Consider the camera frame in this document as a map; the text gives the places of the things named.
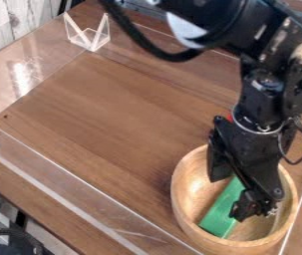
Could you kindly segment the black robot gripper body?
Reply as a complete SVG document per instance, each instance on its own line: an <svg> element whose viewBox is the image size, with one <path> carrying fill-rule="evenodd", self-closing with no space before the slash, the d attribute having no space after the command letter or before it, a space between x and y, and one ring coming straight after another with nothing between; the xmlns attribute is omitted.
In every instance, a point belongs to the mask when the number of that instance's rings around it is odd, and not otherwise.
<svg viewBox="0 0 302 255"><path fill-rule="evenodd" d="M292 120L286 120L268 132L250 129L233 117L215 116L212 124L208 139L216 138L223 144L232 174L244 189L280 201L284 191L278 164L295 135Z"/></svg>

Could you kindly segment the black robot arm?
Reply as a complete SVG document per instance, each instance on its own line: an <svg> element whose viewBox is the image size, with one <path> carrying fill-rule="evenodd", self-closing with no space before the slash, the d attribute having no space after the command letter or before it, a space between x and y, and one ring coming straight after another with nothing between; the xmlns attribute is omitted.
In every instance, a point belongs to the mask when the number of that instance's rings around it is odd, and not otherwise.
<svg viewBox="0 0 302 255"><path fill-rule="evenodd" d="M267 215L284 197L278 164L302 132L302 18L280 0L147 1L187 48L239 58L239 99L229 117L213 119L207 174L211 181L235 175L243 185L232 218Z"/></svg>

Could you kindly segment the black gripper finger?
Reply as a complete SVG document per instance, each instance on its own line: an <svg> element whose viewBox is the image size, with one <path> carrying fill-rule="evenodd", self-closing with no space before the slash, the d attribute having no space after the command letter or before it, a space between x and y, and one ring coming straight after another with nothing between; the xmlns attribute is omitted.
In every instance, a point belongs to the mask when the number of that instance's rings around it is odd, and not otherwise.
<svg viewBox="0 0 302 255"><path fill-rule="evenodd" d="M207 142L207 176L211 182L229 177L232 169L224 152L224 146L216 138Z"/></svg>
<svg viewBox="0 0 302 255"><path fill-rule="evenodd" d="M237 200L231 204L228 217L242 222L248 217L264 216L268 217L276 212L276 201L270 199L252 190L243 189Z"/></svg>

